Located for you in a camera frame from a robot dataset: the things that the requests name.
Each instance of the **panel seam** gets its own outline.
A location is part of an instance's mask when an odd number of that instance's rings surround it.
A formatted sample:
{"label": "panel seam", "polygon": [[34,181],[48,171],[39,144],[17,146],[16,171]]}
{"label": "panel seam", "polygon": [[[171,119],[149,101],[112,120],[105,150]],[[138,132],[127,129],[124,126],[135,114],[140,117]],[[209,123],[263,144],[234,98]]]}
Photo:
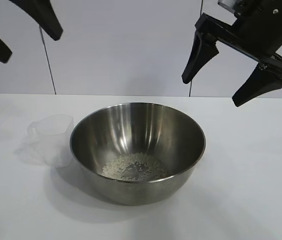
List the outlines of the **panel seam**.
{"label": "panel seam", "polygon": [[[202,13],[203,13],[203,3],[204,3],[204,0],[201,0],[200,16],[201,16]],[[192,82],[193,82],[193,80],[191,80],[191,83],[190,83],[189,97],[191,97],[191,93],[192,93]]]}
{"label": "panel seam", "polygon": [[43,36],[43,32],[42,32],[41,26],[39,26],[39,30],[40,30],[41,40],[42,40],[42,43],[43,43],[43,46],[44,46],[45,57],[46,57],[47,66],[49,68],[49,72],[50,72],[50,76],[51,76],[51,81],[52,81],[52,86],[53,86],[54,94],[56,95],[56,89],[55,89],[54,79],[53,79],[53,75],[52,75],[50,60],[49,60],[49,56],[47,54],[46,45],[45,45],[44,36]]}

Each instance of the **measuring cup handle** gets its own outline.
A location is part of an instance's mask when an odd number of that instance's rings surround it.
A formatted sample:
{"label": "measuring cup handle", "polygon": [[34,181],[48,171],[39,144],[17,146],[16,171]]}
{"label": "measuring cup handle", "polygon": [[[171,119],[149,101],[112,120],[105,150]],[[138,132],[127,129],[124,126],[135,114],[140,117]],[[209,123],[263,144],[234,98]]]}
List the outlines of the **measuring cup handle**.
{"label": "measuring cup handle", "polygon": [[36,127],[37,127],[37,122],[31,122],[31,124],[27,127],[27,135],[29,137],[35,137],[36,136]]}

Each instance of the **robotic arm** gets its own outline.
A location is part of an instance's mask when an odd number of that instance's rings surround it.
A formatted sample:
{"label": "robotic arm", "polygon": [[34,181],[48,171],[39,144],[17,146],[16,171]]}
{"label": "robotic arm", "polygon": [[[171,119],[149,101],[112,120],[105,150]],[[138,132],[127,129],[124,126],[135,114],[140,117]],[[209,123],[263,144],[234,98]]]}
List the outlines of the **robotic arm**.
{"label": "robotic arm", "polygon": [[196,33],[183,82],[188,84],[198,71],[219,51],[220,41],[256,60],[258,65],[245,84],[234,94],[239,107],[262,94],[282,88],[282,0],[218,0],[235,15],[228,25],[207,14],[196,23]]}
{"label": "robotic arm", "polygon": [[[30,15],[54,40],[60,39],[62,27],[50,0],[9,0]],[[234,94],[241,106],[262,94],[282,88],[282,0],[218,0],[218,4],[235,15],[233,25],[207,14],[196,22],[195,39],[187,66],[182,74],[188,84],[198,71],[219,51],[220,41],[258,62],[252,75]],[[0,61],[6,63],[12,52],[0,40]]]}
{"label": "robotic arm", "polygon": [[[31,16],[54,40],[59,40],[63,29],[56,18],[50,0],[9,0]],[[12,52],[0,39],[0,62],[7,63]]]}

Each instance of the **white wall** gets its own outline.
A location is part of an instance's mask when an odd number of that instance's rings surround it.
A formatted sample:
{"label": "white wall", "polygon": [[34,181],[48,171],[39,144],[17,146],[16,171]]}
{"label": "white wall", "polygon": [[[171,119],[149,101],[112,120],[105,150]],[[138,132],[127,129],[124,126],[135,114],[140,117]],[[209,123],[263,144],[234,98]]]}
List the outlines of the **white wall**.
{"label": "white wall", "polygon": [[[51,2],[64,28],[60,41],[44,34],[58,94],[188,95],[181,74],[201,0]],[[204,0],[203,11],[235,20],[217,0]],[[8,64],[0,63],[0,93],[52,94],[38,26],[7,0],[0,0],[0,37],[13,51]],[[218,48],[195,77],[192,96],[231,97],[257,64],[221,43]],[[282,90],[265,97],[282,98]]]}
{"label": "white wall", "polygon": [[38,25],[7,0],[0,0],[0,38],[13,52],[0,63],[0,93],[53,94]]}
{"label": "white wall", "polygon": [[[204,0],[203,12],[228,24],[235,21],[233,14],[218,6],[217,0]],[[248,79],[257,62],[221,43],[220,51],[194,78],[191,96],[231,97]],[[282,98],[282,90],[262,97]]]}
{"label": "white wall", "polygon": [[59,94],[188,96],[201,0],[53,0],[64,28],[46,40]]}

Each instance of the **stainless steel bowl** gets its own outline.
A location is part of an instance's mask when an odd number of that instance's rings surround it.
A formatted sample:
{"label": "stainless steel bowl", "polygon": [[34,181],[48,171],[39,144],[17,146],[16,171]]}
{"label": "stainless steel bowl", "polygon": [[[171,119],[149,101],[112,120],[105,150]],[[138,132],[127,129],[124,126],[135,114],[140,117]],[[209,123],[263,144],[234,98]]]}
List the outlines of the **stainless steel bowl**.
{"label": "stainless steel bowl", "polygon": [[71,150],[90,183],[125,205],[163,200],[190,177],[205,150],[200,126],[186,114],[158,104],[125,103],[83,119]]}

